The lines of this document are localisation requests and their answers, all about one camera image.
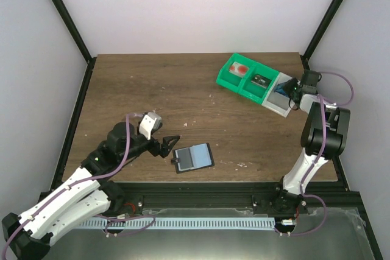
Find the black card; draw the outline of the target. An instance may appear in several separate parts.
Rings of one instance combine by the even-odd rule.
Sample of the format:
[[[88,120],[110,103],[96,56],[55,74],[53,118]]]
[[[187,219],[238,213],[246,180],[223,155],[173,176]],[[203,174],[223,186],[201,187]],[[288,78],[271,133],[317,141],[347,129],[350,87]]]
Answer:
[[[262,76],[260,74],[255,74],[252,77],[251,82],[253,84],[256,84],[256,85],[261,86],[263,88],[268,88],[268,86],[271,84],[271,79],[269,79],[267,77],[264,77],[264,76]]]

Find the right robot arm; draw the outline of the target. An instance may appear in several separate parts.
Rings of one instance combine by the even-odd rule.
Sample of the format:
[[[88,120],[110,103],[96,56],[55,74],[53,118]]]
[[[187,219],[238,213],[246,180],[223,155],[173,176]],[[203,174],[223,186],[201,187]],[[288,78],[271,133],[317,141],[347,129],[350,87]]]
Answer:
[[[317,92],[316,82],[296,78],[282,86],[290,102],[307,113],[300,145],[301,154],[292,169],[281,179],[272,206],[278,213],[295,210],[305,196],[316,172],[346,147],[350,110],[331,104]]]

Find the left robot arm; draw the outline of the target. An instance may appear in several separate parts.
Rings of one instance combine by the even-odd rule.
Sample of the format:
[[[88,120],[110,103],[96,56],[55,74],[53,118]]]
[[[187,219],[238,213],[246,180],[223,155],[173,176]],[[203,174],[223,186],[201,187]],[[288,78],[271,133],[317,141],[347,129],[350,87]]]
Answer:
[[[1,258],[11,249],[17,259],[43,259],[56,240],[91,217],[117,213],[124,205],[124,191],[111,178],[129,161],[149,152],[162,158],[169,155],[180,136],[162,141],[150,131],[120,122],[97,149],[57,189],[27,211],[9,213],[2,220],[6,241]]]

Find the black leather card holder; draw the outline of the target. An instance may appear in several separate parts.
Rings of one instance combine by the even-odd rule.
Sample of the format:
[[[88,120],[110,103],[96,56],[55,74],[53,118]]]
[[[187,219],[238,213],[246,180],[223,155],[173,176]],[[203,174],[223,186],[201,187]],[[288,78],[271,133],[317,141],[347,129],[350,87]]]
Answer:
[[[175,166],[175,171],[177,174],[194,171],[198,169],[204,169],[208,167],[213,167],[215,165],[209,143],[198,144],[198,145],[190,146],[189,148],[191,151],[194,167],[186,171],[179,171],[177,166],[179,160],[176,158],[176,150],[178,149],[175,149],[173,151],[173,158],[171,159],[171,164]]]

